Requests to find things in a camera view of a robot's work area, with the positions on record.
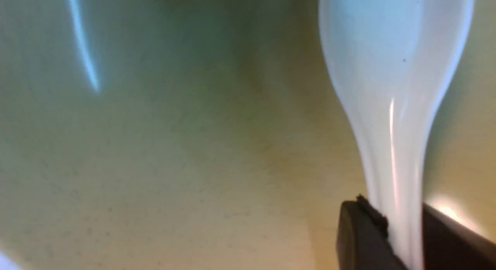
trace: white plastic spoon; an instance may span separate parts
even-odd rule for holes
[[[320,0],[327,68],[362,157],[371,204],[409,269],[423,265],[422,171],[432,121],[474,0]]]

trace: beige wall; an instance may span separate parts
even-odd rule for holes
[[[365,192],[317,0],[0,0],[0,246],[25,269],[336,268]],[[496,240],[496,0],[478,0],[425,197]]]

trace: bright light spot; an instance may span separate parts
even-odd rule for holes
[[[0,270],[22,270],[22,268],[0,252]]]
[[[449,198],[445,196],[437,196],[429,201],[429,204],[464,227],[480,236],[484,236],[482,228],[480,228],[480,226],[476,224],[471,217],[464,214],[463,210]]]
[[[391,143],[391,166],[393,171],[393,194],[394,194],[394,207],[399,208],[399,188],[398,188],[398,171],[396,169],[396,152],[394,146],[394,100],[391,100],[389,105],[389,141]]]
[[[95,71],[93,60],[88,50],[88,44],[86,42],[86,35],[81,18],[81,10],[79,8],[79,0],[69,0],[69,6],[71,7],[72,24],[74,27],[74,35],[76,36],[79,55],[81,61],[83,62],[86,74],[88,75],[91,87],[95,92],[98,93],[100,92],[100,84]]]

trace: background surface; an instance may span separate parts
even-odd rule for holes
[[[496,241],[496,0],[425,199]],[[0,249],[26,270],[328,270],[365,193],[317,0],[0,0]]]

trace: spoon bowl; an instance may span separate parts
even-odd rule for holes
[[[322,49],[393,251],[423,269],[422,173],[474,0],[320,0]]]

